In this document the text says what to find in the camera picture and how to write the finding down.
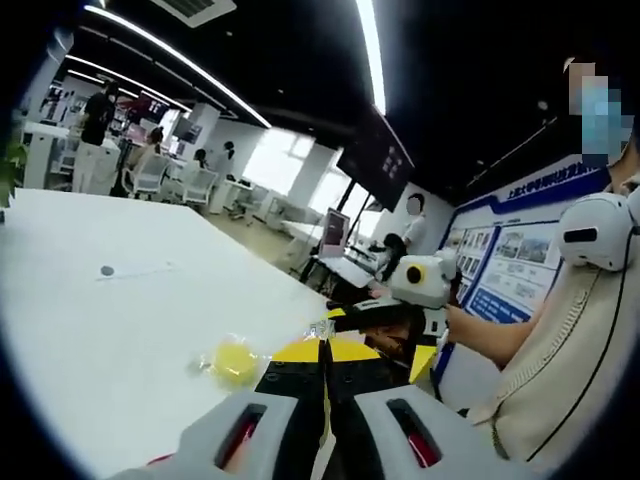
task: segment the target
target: television screen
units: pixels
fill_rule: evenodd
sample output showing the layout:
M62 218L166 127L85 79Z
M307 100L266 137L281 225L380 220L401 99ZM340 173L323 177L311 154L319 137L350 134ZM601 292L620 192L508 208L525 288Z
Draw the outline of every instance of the television screen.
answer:
M415 166L386 119L372 106L338 168L393 212Z
M173 135L178 137L180 140L194 144L198 140L200 132L202 132L202 126L196 125L184 117L180 117L180 120L178 120L178 124L173 131Z
M164 114L169 110L168 105L151 98L144 92L140 93L139 100L144 105L144 109L141 112L142 118L146 118L153 123L160 123Z

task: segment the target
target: black ceiling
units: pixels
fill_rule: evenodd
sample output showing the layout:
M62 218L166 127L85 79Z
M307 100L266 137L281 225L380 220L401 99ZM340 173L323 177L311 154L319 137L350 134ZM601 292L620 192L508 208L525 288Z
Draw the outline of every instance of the black ceiling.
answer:
M196 29L149 0L111 0L109 10L186 54L273 125L309 132L329 146L347 143L373 99L355 0L235 2L234 12ZM600 40L610 32L597 27L599 12L589 16L582 8L554 15L550 5L555 4L547 0L531 6L504 3L509 6L374 0L387 118L418 164L413 181L454 203L577 153L577 131L561 118L469 186L545 121L564 112L562 66L568 56L594 49L611 56L607 42ZM147 41L89 13L80 25L85 30L77 32L72 54L170 97L203 99L165 70L86 29L101 32L173 70L239 120L257 124ZM74 62L65 67L95 73ZM540 101L548 105L546 111Z

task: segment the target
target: display board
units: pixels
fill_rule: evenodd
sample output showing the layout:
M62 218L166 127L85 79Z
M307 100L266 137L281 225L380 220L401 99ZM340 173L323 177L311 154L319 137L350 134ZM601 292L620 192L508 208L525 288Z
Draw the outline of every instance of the display board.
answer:
M528 320L546 298L560 266L556 225L503 227L467 309L497 323Z
M457 254L457 265L462 272L462 283L458 291L460 303L464 302L469 289L482 272L482 266L497 233L496 227L452 229L449 233L444 246L454 249Z

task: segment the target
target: man in black shirt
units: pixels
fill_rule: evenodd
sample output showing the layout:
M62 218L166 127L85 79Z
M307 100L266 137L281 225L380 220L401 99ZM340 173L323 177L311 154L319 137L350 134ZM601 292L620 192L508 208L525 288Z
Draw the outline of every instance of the man in black shirt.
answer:
M116 100L120 87L116 82L110 82L104 91L96 93L87 102L81 120L82 141L91 145L102 145L105 132L116 111Z
M93 95L84 108L79 127L82 142L78 147L73 171L73 188L77 193L91 193L91 184L96 170L101 170L102 142L116 111L116 100L120 87L110 82L102 92ZM115 172L101 172L100 177L108 177Z

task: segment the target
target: yellow object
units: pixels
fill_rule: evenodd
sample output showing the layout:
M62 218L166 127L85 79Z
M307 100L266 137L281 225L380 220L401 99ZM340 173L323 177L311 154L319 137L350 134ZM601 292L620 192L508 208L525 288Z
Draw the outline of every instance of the yellow object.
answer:
M342 309L336 309L329 313L331 316L344 315ZM356 360L368 360L380 358L380 356L372 349L361 342L345 338L332 338L331 356L334 362L350 362ZM272 358L272 362L289 362L289 363L317 363L320 351L320 339L309 338L291 343L276 353ZM329 403L329 395L327 385L324 386L324 433L320 439L320 447L322 447L329 435L329 419L331 414L331 404Z
M318 363L318 349L320 348L319 345L319 338L299 340L284 347L271 358L271 361L291 363Z
M327 313L327 318L335 318L335 317L344 317L346 313L341 308L334 308L329 313Z
M355 362L380 358L378 352L361 342L335 337L329 340L329 343L334 362Z
M437 347L426 345L418 345L416 347L416 354L413 357L411 373L409 374L409 383L415 383L423 375L429 375L429 369L436 358L437 350Z
M246 345L220 345L212 360L213 372L232 385L250 385L256 379L258 359Z

